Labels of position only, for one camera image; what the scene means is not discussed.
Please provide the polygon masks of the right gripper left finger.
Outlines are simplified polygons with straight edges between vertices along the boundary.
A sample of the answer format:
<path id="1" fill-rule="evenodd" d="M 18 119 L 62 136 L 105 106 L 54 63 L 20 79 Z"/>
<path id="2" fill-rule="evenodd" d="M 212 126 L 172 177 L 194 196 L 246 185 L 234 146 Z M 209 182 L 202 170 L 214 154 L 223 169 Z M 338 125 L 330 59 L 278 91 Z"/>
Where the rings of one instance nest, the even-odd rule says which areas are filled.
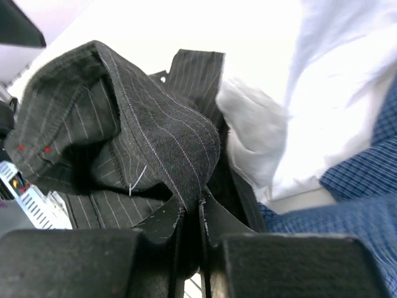
<path id="1" fill-rule="evenodd" d="M 1 296 L 182 297 L 183 223 L 171 199 L 136 228 L 10 232 L 1 238 Z"/>

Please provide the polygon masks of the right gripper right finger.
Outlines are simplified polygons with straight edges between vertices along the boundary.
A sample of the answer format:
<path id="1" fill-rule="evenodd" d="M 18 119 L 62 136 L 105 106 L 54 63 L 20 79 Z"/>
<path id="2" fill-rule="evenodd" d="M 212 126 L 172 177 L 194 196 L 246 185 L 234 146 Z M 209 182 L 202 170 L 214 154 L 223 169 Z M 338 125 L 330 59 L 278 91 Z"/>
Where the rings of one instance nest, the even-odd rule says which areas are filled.
<path id="1" fill-rule="evenodd" d="M 362 242 L 348 235 L 256 233 L 208 189 L 199 204 L 204 297 L 389 297 Z"/>

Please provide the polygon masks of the black pinstripe shirt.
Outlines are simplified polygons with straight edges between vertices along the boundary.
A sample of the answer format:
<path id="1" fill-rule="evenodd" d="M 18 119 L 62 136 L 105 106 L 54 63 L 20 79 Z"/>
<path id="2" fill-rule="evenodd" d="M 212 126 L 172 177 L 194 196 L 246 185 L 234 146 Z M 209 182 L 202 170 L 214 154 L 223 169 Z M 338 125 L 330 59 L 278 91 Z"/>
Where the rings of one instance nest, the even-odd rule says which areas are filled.
<path id="1" fill-rule="evenodd" d="M 262 232 L 252 189 L 230 169 L 215 104 L 225 56 L 179 50 L 146 74 L 91 41 L 28 82 L 5 149 L 23 177 L 66 201 L 75 228 L 130 228 L 168 199 L 192 210 L 203 188 Z"/>

